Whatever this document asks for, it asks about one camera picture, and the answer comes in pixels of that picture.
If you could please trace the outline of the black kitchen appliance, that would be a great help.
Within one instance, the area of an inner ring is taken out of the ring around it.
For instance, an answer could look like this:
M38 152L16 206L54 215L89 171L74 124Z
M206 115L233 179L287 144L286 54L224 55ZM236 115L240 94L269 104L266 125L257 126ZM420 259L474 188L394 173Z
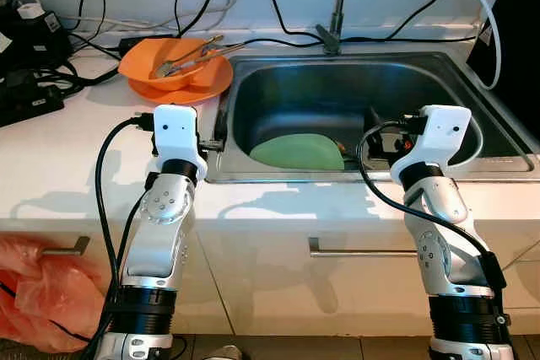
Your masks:
M502 39L498 85L489 92L537 139L540 136L537 0L496 0L494 13Z

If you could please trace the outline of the black power adapter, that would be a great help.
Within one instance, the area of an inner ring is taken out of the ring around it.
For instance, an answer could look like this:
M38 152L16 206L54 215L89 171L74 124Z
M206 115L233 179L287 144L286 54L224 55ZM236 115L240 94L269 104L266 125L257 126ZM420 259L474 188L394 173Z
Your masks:
M115 49L116 51L120 53L127 53L133 47L139 44L140 41L152 40L152 39L174 39L174 36L173 34L154 34L154 35L125 37L125 39L120 39L118 41L118 45L116 45Z

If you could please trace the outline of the metal spoon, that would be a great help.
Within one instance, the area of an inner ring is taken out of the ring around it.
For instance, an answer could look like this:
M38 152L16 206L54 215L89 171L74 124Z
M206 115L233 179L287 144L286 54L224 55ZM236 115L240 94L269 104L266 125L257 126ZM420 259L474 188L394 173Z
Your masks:
M155 68L152 78L168 78L170 75L177 74L182 68L194 66L194 64L203 60L204 57L207 56L208 53L223 39L223 34L216 35L209 40L205 40L200 46L186 52L185 55L162 62Z

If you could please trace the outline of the orange plastic plate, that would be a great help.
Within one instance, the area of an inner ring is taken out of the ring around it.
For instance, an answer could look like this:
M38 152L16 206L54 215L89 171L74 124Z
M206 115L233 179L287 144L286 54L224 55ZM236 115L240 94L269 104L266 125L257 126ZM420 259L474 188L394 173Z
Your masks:
M186 78L188 82L174 88L151 85L135 79L128 79L127 83L140 98L155 105L196 105L223 94L232 82L233 68L229 61L221 56L206 62L196 72L187 74Z

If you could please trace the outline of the black battery charger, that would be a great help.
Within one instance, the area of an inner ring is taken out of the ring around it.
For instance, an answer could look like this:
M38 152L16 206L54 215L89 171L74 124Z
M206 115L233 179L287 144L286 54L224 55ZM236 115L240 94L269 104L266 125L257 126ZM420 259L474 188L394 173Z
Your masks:
M0 6L0 76L20 68L55 68L73 55L73 45L53 12L23 19Z

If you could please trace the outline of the red plastic bag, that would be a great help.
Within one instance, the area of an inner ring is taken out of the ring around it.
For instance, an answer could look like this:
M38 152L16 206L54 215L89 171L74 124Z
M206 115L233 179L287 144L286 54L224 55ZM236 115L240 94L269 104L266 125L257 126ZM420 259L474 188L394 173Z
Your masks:
M96 332L108 278L83 257L43 255L42 238L0 234L0 338L76 352Z

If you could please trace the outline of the stainless steel sink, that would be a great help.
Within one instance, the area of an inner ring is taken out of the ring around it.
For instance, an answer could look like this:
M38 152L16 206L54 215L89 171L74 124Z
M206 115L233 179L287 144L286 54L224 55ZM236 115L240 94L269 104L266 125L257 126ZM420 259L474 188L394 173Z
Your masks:
M447 174L464 182L536 182L539 159L524 134L447 53L414 51L320 56L232 56L233 82L224 151L208 153L208 182L358 182L359 167L389 178L386 152L395 128L359 149L366 107L385 120L426 105L459 105L472 113L462 148ZM251 159L256 145L285 134L324 134L343 145L343 170L282 169Z

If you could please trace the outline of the metal fork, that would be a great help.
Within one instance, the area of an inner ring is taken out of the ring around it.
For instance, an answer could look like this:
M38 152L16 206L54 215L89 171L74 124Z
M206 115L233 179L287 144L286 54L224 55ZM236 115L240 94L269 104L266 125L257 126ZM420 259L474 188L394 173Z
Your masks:
M216 56L226 56L228 55L228 53L231 53L233 51L239 51L240 49L244 47L246 47L246 45L236 44L235 46L215 49L215 51L210 51L209 53L206 53L206 55L200 56L199 58L186 61L182 64L179 64L179 66L174 66L173 68L170 68L170 70L166 72L165 77L168 78L169 76L176 75L179 72L186 70L186 68L196 67L197 64L204 63L205 61L209 61L213 58L216 58Z

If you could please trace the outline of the orange plastic bowl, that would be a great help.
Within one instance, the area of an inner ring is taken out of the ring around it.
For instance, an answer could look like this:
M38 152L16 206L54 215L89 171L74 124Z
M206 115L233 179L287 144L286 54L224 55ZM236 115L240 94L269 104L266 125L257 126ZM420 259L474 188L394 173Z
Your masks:
M199 56L197 49L205 39L146 39L139 41L121 60L118 72L136 83L151 85L159 90L175 91L186 86L208 88L224 80L231 82L233 70L224 56L214 56L208 61L182 68L178 73L161 76L157 70L165 61L193 61Z

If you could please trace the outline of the green plate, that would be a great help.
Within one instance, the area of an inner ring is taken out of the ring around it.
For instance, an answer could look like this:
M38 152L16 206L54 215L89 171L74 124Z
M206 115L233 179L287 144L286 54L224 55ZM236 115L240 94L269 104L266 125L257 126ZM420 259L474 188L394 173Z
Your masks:
M282 169L343 170L338 144L324 134L300 133L274 137L248 153L260 164Z

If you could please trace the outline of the black power strip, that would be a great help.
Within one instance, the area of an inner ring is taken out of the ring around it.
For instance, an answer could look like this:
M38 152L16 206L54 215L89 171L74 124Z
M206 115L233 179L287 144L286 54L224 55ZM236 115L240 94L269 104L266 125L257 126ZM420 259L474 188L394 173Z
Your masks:
M43 85L30 70L5 73L0 80L0 127L57 112L64 107L64 90Z

